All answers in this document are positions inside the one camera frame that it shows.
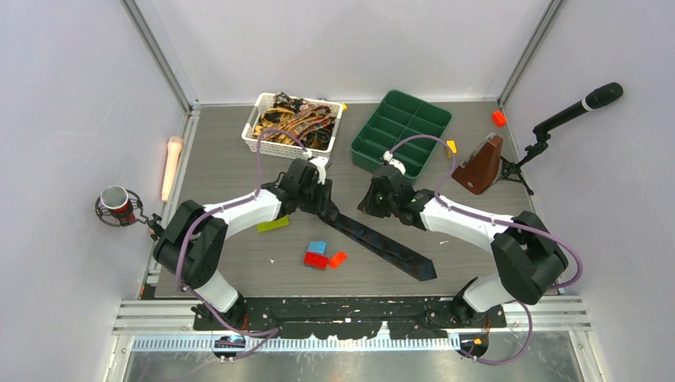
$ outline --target green plastic organizer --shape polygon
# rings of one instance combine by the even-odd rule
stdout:
[[[372,173],[382,166],[382,155],[401,140],[418,134],[443,136],[452,115],[412,95],[392,90],[352,142],[352,162]],[[414,184],[434,153],[436,141],[415,139],[399,147],[394,158],[405,165]]]

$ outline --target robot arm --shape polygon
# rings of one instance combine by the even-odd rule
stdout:
[[[495,259],[496,275],[473,279],[455,295],[453,309],[461,322],[479,319],[493,306],[514,299],[536,304],[567,268],[567,258],[552,241],[471,217],[514,221],[547,231],[534,213],[495,215],[441,197],[448,208],[435,199],[433,191],[414,190],[397,162],[390,159],[390,164],[373,173],[370,189],[358,206],[362,212],[376,217],[394,215],[403,224],[458,237],[483,248]]]
[[[206,302],[236,324],[245,313],[244,298],[225,281],[217,270],[225,240],[257,224],[277,220],[297,208],[316,213],[321,209],[320,196],[326,191],[327,159],[295,159],[278,184],[262,186],[257,197],[253,193],[214,205],[199,205],[194,201],[181,203],[166,229],[159,230],[153,250],[154,259],[172,274],[176,274],[182,242],[189,226],[206,211],[251,199],[216,212],[204,219],[195,230],[185,254],[181,279]]]

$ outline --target white enclosure wall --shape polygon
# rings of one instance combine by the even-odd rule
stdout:
[[[673,2],[567,2],[507,103],[532,128],[611,81],[625,95],[552,132],[525,169],[537,211],[580,252],[581,293],[617,381],[673,380]]]
[[[425,99],[496,99],[547,3],[139,0],[202,103],[251,103],[277,91],[381,99],[394,88]]]
[[[119,302],[150,239],[97,194],[158,205],[184,113],[117,0],[0,5],[0,380],[101,380]]]

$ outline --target microphone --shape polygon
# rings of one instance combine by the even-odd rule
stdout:
[[[545,141],[551,138],[548,132],[556,127],[573,120],[580,115],[584,115],[589,111],[594,111],[605,107],[610,103],[623,96],[623,88],[621,85],[611,82],[607,85],[595,89],[588,93],[582,100],[571,105],[553,117],[546,119],[544,122],[536,125],[532,132],[536,135],[538,142]]]

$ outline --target blue block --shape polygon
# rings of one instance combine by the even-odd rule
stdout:
[[[326,242],[325,241],[312,241],[310,242],[310,246],[307,248],[308,252],[313,252],[313,253],[318,253],[319,255],[323,255],[323,253],[326,251]]]

